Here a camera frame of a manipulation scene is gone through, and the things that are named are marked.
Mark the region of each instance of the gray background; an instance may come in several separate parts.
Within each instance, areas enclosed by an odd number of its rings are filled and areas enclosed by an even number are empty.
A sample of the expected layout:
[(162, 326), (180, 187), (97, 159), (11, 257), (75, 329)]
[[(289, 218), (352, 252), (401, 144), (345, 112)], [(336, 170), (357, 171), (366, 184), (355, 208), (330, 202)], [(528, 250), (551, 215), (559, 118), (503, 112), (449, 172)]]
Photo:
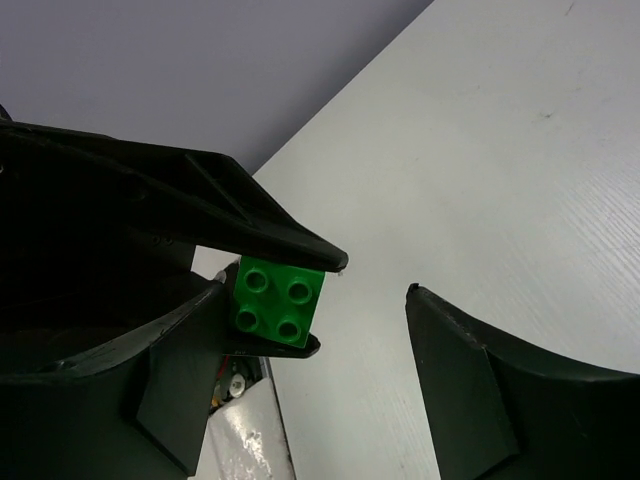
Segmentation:
[(430, 2), (3, 0), (0, 103), (253, 172)]

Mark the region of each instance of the green lego brick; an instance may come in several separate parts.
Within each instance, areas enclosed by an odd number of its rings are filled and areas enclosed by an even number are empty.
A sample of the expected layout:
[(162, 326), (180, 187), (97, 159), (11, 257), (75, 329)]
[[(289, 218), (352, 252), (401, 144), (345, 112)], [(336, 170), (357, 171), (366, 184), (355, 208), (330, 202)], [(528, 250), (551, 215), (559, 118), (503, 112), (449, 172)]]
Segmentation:
[(233, 294), (232, 325), (243, 332), (303, 348), (324, 275), (242, 257)]

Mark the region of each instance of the white tabletop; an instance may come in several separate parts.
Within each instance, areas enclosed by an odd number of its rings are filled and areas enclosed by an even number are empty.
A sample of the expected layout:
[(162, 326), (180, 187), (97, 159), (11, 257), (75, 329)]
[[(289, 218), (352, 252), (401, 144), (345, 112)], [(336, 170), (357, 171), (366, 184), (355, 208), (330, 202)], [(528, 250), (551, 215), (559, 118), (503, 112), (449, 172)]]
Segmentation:
[(640, 372), (639, 22), (636, 0), (436, 0), (257, 174), (351, 258), (320, 352), (273, 361), (301, 480), (438, 478), (412, 282)]

